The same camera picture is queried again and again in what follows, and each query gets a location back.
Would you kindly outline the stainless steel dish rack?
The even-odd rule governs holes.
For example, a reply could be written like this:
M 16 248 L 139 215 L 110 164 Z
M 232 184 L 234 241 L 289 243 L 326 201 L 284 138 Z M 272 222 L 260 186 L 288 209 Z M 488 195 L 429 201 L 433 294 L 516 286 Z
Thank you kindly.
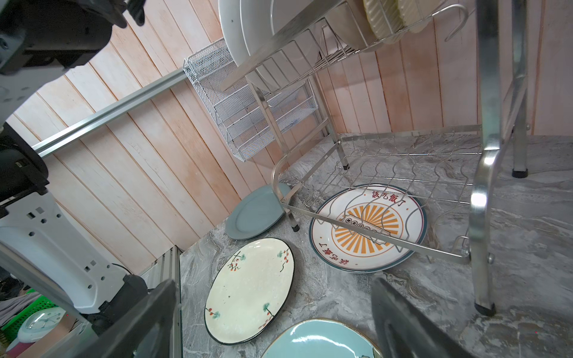
M 374 183 L 406 190 L 418 199 L 428 218 L 422 244 L 397 240 L 364 229 L 355 231 L 382 239 L 428 257 L 471 269 L 474 306 L 485 316 L 495 315 L 490 247 L 490 214 L 495 179 L 509 144 L 516 149 L 513 175 L 524 178 L 527 150 L 527 24 L 526 1 L 477 1 L 474 10 L 442 2 L 428 25 L 442 14 L 458 18 L 456 31 L 475 18 L 477 122 L 418 131 L 347 134 L 334 120 L 324 119 L 331 144 L 316 164 L 303 171 L 293 194 L 306 192 L 299 204 L 290 194 L 281 197 L 291 220 L 307 216 L 344 225 L 317 213 L 329 198 L 345 189 Z

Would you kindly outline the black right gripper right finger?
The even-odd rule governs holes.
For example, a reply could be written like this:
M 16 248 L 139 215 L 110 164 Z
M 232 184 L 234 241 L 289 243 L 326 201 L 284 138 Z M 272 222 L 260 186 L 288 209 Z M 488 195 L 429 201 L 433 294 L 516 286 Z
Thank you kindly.
M 470 357 L 383 278 L 371 284 L 372 317 L 382 357 Z

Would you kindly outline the yellow green woven plate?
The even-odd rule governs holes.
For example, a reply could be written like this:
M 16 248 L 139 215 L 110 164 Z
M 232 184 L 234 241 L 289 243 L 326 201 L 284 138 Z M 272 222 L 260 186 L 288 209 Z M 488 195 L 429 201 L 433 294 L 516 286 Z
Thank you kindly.
M 398 0 L 398 10 L 407 30 L 419 33 L 429 23 L 428 16 L 437 10 L 442 1 L 440 0 Z

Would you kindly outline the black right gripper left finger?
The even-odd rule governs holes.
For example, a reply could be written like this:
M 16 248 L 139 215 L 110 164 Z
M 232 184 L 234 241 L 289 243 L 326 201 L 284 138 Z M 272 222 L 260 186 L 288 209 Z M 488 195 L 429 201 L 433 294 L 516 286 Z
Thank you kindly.
M 162 308 L 169 300 L 169 288 L 154 289 L 95 342 L 76 356 L 89 357 L 166 357 L 169 331 L 163 331 Z

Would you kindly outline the orange woven bamboo plate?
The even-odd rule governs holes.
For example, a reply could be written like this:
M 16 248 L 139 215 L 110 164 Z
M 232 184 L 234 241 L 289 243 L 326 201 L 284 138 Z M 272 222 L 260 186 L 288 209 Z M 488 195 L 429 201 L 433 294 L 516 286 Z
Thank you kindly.
M 403 37 L 404 28 L 398 2 L 395 0 L 364 0 L 366 17 L 373 33 L 382 43 L 394 44 Z

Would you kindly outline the orange sunburst plate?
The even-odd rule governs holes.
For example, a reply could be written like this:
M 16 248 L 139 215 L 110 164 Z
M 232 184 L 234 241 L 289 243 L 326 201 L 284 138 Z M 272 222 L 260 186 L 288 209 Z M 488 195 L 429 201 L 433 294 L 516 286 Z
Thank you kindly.
M 249 55 L 254 55 L 311 3 L 306 0 L 240 1 L 241 26 Z
M 338 192 L 317 213 L 344 225 L 312 219 L 310 244 L 328 265 L 353 273 L 373 273 L 395 267 L 413 255 L 410 249 L 366 237 L 355 231 L 364 229 L 397 240 L 422 244 L 428 218 L 418 199 L 397 186 L 374 183 Z

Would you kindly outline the white plate with text rim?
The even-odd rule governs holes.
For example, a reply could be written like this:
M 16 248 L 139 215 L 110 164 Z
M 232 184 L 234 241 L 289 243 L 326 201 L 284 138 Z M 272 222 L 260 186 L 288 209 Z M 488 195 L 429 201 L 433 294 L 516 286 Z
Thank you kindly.
M 240 19 L 240 1 L 219 1 L 219 19 L 228 50 L 237 66 L 251 55 L 246 48 Z

